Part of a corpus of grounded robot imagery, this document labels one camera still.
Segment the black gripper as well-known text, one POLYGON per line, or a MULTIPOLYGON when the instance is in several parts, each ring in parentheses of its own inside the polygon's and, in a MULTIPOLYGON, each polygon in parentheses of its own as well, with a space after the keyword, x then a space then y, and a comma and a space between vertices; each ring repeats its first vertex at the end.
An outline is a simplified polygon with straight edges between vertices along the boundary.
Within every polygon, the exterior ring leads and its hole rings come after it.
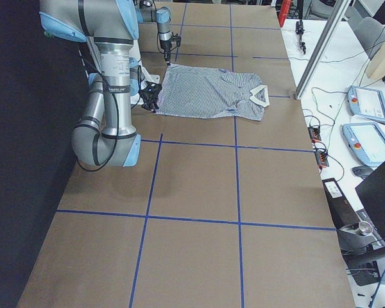
POLYGON ((146 82, 146 87, 139 91, 140 97, 143 100, 142 108, 158 108, 158 95, 162 90, 160 83, 146 82))
POLYGON ((158 41, 160 48, 164 54, 164 60, 167 66, 171 65, 171 52, 174 50, 173 43, 176 44, 176 47, 180 47, 182 37, 179 34, 174 34, 169 31, 166 33, 158 33, 158 41))

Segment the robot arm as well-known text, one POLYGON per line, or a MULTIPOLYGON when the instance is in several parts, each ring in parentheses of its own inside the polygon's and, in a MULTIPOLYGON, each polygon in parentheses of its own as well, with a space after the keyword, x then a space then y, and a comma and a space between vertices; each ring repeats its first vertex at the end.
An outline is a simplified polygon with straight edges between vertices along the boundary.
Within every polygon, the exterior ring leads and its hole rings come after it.
POLYGON ((171 31, 171 9, 157 8, 154 1, 134 1, 138 23, 157 25, 157 49, 163 55, 167 66, 171 65, 172 52, 181 46, 182 37, 171 31))
POLYGON ((77 159, 96 168, 136 165, 141 136, 132 124, 130 50, 139 38, 133 1, 41 1, 47 33, 73 42, 93 42, 97 65, 90 95, 72 132, 77 159))

